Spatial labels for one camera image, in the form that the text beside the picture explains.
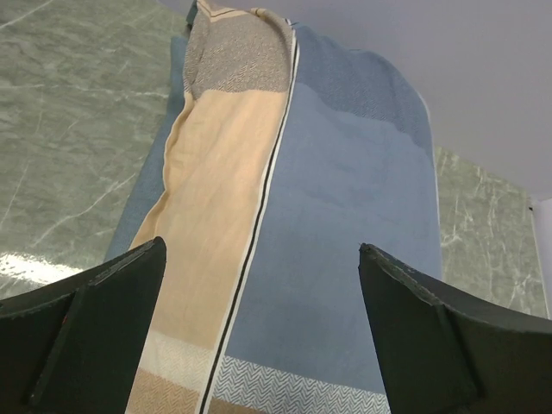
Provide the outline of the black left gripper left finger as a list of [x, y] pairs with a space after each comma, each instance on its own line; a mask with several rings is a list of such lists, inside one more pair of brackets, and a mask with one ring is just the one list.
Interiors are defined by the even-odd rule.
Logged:
[[123, 413], [166, 267], [162, 238], [1, 302], [3, 413]]

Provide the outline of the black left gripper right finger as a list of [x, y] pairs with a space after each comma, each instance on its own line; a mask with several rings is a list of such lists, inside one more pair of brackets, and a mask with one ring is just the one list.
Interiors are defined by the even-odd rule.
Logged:
[[551, 322], [360, 247], [367, 318], [393, 413], [549, 413]]

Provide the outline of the blue patterned pillowcase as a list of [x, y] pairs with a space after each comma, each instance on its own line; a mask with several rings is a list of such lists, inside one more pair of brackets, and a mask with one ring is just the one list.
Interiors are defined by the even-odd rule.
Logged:
[[387, 413], [358, 274], [372, 243], [441, 274], [428, 114], [387, 60], [200, 1], [110, 246], [166, 270], [130, 413]]

